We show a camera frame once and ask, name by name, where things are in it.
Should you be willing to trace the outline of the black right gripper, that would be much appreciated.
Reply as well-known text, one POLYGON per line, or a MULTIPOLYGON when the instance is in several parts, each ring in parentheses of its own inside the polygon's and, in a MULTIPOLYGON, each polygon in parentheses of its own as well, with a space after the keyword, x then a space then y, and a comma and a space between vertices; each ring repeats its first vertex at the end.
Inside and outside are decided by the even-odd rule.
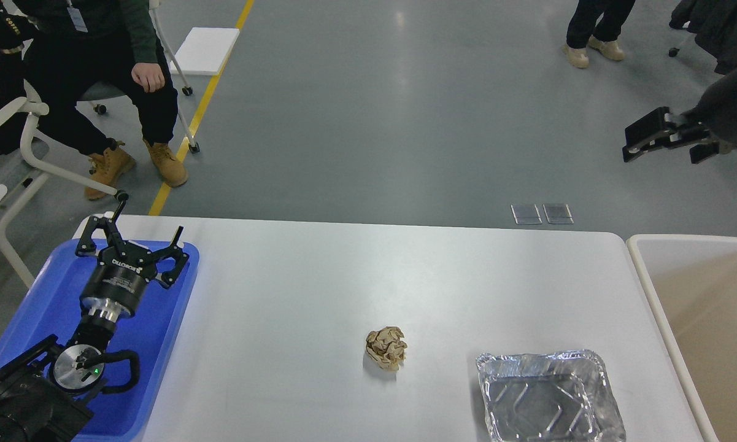
POLYGON ((687 118, 660 107, 627 126, 623 162, 657 149, 676 149, 701 141, 690 148, 691 163, 737 151, 737 68, 708 87, 696 106, 687 111, 687 118))

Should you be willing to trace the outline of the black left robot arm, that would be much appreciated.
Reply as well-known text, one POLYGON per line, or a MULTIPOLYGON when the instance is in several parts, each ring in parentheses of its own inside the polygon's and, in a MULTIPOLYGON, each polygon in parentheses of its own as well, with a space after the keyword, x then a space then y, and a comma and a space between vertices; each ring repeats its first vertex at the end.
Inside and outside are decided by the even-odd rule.
POLYGON ((130 440, 149 417, 199 254, 178 227, 140 243, 88 218, 46 267, 0 342, 0 441, 130 440))

